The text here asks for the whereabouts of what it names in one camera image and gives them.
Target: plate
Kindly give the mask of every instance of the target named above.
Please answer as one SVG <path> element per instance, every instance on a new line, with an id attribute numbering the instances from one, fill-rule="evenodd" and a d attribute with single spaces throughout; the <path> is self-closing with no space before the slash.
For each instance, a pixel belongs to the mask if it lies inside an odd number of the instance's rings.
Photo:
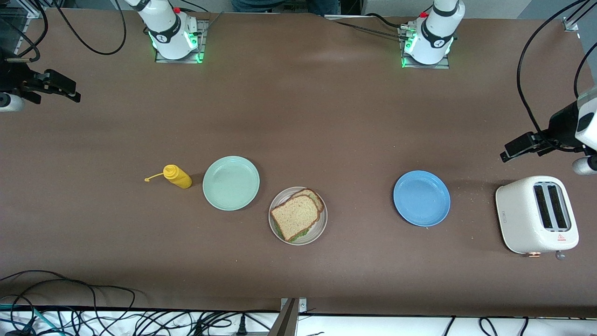
<path id="1" fill-rule="evenodd" d="M 319 219 L 311 226 L 307 234 L 302 237 L 296 238 L 293 242 L 287 242 L 284 238 L 278 235 L 278 231 L 276 230 L 276 222 L 273 220 L 272 217 L 272 210 L 273 208 L 279 206 L 280 204 L 286 202 L 292 195 L 296 194 L 297 192 L 305 189 L 305 187 L 291 187 L 286 190 L 281 191 L 276 197 L 273 198 L 272 204 L 269 206 L 269 211 L 267 212 L 267 216 L 269 218 L 269 227 L 272 229 L 273 234 L 279 239 L 282 240 L 284 243 L 289 245 L 307 245 L 309 243 L 314 242 L 325 230 L 325 224 L 328 222 L 328 208 L 325 206 L 324 199 L 319 196 L 321 203 L 324 204 L 323 211 L 319 214 Z"/>
<path id="2" fill-rule="evenodd" d="M 259 191 L 259 172 L 244 157 L 223 157 L 205 172 L 203 194 L 214 207 L 232 211 L 247 206 Z"/>
<path id="3" fill-rule="evenodd" d="M 450 211 L 450 193 L 439 177 L 423 170 L 408 172 L 394 186 L 394 205 L 409 223 L 439 224 Z"/>

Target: blue plate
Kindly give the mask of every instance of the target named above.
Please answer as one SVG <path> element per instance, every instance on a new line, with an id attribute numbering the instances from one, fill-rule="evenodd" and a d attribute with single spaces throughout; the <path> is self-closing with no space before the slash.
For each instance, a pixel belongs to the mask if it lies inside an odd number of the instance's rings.
<path id="1" fill-rule="evenodd" d="M 394 186 L 394 205 L 408 222 L 432 227 L 450 211 L 450 193 L 439 177 L 423 170 L 413 170 Z"/>

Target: light green plate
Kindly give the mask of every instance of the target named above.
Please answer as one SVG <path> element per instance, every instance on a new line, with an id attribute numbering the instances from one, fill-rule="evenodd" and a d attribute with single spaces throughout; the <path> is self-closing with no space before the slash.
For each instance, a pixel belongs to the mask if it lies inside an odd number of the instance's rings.
<path id="1" fill-rule="evenodd" d="M 244 157 L 223 157 L 205 172 L 203 194 L 214 207 L 232 211 L 247 206 L 259 191 L 259 172 Z"/>

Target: white plate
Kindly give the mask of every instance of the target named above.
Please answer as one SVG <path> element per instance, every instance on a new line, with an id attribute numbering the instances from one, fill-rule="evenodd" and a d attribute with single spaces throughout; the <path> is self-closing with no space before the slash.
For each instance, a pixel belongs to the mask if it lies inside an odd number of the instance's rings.
<path id="1" fill-rule="evenodd" d="M 284 238 L 278 235 L 278 231 L 276 230 L 276 223 L 272 218 L 272 210 L 273 208 L 279 206 L 280 204 L 286 202 L 292 195 L 296 194 L 297 192 L 305 189 L 305 187 L 292 187 L 286 190 L 281 191 L 276 197 L 273 198 L 272 204 L 269 206 L 269 212 L 267 213 L 267 217 L 269 218 L 269 227 L 272 229 L 273 234 L 279 239 L 282 240 L 284 243 L 289 245 L 307 245 L 309 243 L 314 242 L 325 230 L 325 224 L 328 222 L 328 208 L 325 206 L 324 199 L 319 196 L 321 203 L 324 204 L 323 211 L 319 214 L 319 219 L 311 226 L 309 232 L 302 237 L 296 238 L 293 242 L 287 242 Z"/>

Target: bread crust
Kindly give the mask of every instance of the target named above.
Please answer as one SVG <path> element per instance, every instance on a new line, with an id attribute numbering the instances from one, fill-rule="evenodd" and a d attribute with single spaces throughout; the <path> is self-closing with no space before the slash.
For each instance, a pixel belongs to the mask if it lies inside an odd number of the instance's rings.
<path id="1" fill-rule="evenodd" d="M 313 203 L 313 206 L 315 206 L 315 209 L 317 209 L 317 204 L 315 204 L 315 201 L 313 201 L 313 199 L 312 199 L 311 197 L 309 197 L 309 196 L 307 196 L 307 195 L 301 195 L 301 196 L 299 196 L 299 197 L 303 197 L 303 196 L 307 197 L 307 198 L 308 198 L 308 199 L 309 199 L 309 200 L 310 200 L 310 201 Z M 279 225 L 279 224 L 278 224 L 278 222 L 276 221 L 276 217 L 273 215 L 273 211 L 274 211 L 274 210 L 276 210 L 277 208 L 279 208 L 279 207 L 283 206 L 284 204 L 286 204 L 286 202 L 290 201 L 291 199 L 293 199 L 293 197 L 292 197 L 292 196 L 291 196 L 291 197 L 289 197 L 289 198 L 288 198 L 288 200 L 286 200 L 284 203 L 280 204 L 280 205 L 279 205 L 279 206 L 277 206 L 277 207 L 274 207 L 274 208 L 273 208 L 273 209 L 272 209 L 272 210 L 269 212 L 270 216 L 272 216 L 272 218 L 273 218 L 273 221 L 274 221 L 274 223 L 276 223 L 276 225 L 278 226 L 278 230 L 279 230 L 279 231 L 280 231 L 280 233 L 282 234 L 282 238 L 283 238 L 283 239 L 284 239 L 286 242 L 289 242 L 290 240 L 292 240 L 293 238 L 295 238 L 295 237 L 296 237 L 296 236 L 298 236 L 299 234 L 301 234 L 301 233 L 303 233 L 303 232 L 305 232 L 305 231 L 307 231 L 307 230 L 311 229 L 311 227 L 312 227 L 312 226 L 313 226 L 315 223 L 317 223 L 317 221 L 319 220 L 320 214 L 321 214 L 321 212 L 317 211 L 317 218 L 316 218 L 316 219 L 315 219 L 315 220 L 314 220 L 314 221 L 313 221 L 313 222 L 312 222 L 312 223 L 311 223 L 311 224 L 310 224 L 308 227 L 306 227 L 305 229 L 303 229 L 303 230 L 299 231 L 299 232 L 298 232 L 297 234 L 295 234 L 294 236 L 292 236 L 292 237 L 290 237 L 290 238 L 286 239 L 286 238 L 284 237 L 284 233 L 282 232 L 282 229 L 280 229 L 280 225 Z"/>
<path id="2" fill-rule="evenodd" d="M 313 190 L 313 189 L 310 189 L 310 188 L 303 188 L 303 189 L 301 189 L 300 191 L 297 191 L 296 193 L 294 193 L 292 196 L 290 196 L 290 198 L 289 198 L 289 199 L 291 199 L 291 198 L 294 198 L 294 197 L 298 197 L 298 196 L 295 196 L 295 195 L 296 195 L 296 194 L 298 194 L 298 193 L 302 193 L 302 192 L 303 192 L 303 191 L 305 191 L 305 190 L 309 190 L 310 192 L 312 192 L 312 193 L 315 195 L 315 197 L 317 197 L 317 200 L 318 200 L 318 201 L 321 203 L 321 210 L 319 210 L 319 208 L 317 208 L 317 210 L 318 210 L 319 212 L 323 212 L 323 211 L 324 211 L 324 208 L 325 208 L 324 201 L 322 201 L 322 200 L 321 200 L 321 197 L 319 196 L 319 194 L 318 194 L 318 193 L 316 193 L 316 192 L 315 192 L 315 190 Z"/>

